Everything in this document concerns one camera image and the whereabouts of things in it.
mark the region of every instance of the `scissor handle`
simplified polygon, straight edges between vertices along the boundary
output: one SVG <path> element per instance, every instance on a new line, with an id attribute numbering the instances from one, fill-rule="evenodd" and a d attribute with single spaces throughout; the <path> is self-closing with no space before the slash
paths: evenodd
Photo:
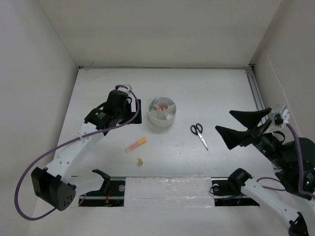
<path id="1" fill-rule="evenodd" d="M 195 135 L 198 135 L 198 132 L 197 130 L 199 131 L 200 134 L 202 134 L 202 131 L 203 131 L 203 127 L 201 124 L 197 123 L 196 125 L 192 125 L 190 127 L 190 131 L 195 134 Z"/>

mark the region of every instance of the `scissor blade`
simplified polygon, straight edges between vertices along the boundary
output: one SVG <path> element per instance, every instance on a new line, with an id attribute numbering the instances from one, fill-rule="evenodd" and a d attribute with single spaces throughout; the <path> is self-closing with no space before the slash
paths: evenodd
<path id="1" fill-rule="evenodd" d="M 203 139 L 202 135 L 199 132 L 198 132 L 198 136 L 199 136 L 200 140 L 202 141 L 203 145 L 205 146 L 206 150 L 209 151 L 205 140 Z"/>

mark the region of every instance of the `scissors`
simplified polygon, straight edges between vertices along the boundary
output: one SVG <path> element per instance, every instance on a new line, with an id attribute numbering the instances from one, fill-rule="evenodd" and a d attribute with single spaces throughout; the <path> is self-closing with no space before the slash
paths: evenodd
<path id="1" fill-rule="evenodd" d="M 197 123 L 196 125 L 192 125 L 190 127 L 190 131 L 194 134 L 194 135 L 197 135 L 199 136 L 200 140 L 202 141 L 203 145 L 205 146 L 206 150 L 209 151 L 208 147 L 207 147 L 207 144 L 205 142 L 205 140 L 203 139 L 202 137 L 202 131 L 203 131 L 203 128 L 202 128 L 202 125 Z"/>

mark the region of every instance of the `screw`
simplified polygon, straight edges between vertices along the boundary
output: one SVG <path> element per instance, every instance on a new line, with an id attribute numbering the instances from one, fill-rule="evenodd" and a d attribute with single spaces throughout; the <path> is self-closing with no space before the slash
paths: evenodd
<path id="1" fill-rule="evenodd" d="M 124 185 L 119 185 L 118 190 L 119 190 L 120 192 L 124 192 L 125 186 L 124 186 Z"/>
<path id="2" fill-rule="evenodd" d="M 215 183 L 212 187 L 214 191 L 219 191 L 219 185 L 217 183 Z"/>

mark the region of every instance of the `white wall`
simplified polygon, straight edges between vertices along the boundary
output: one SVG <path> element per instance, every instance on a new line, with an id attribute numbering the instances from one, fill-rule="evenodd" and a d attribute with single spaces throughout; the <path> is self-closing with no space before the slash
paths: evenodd
<path id="1" fill-rule="evenodd" d="M 281 0 L 39 0 L 77 65 L 243 67 Z"/>
<path id="2" fill-rule="evenodd" d="M 0 235 L 26 235 L 18 177 L 58 141 L 77 69 L 36 0 L 0 1 Z M 32 215 L 30 177 L 20 194 Z"/>
<path id="3" fill-rule="evenodd" d="M 303 137 L 315 141 L 315 1 L 290 0 L 262 50 L 255 75 L 265 106 L 289 104 Z"/>

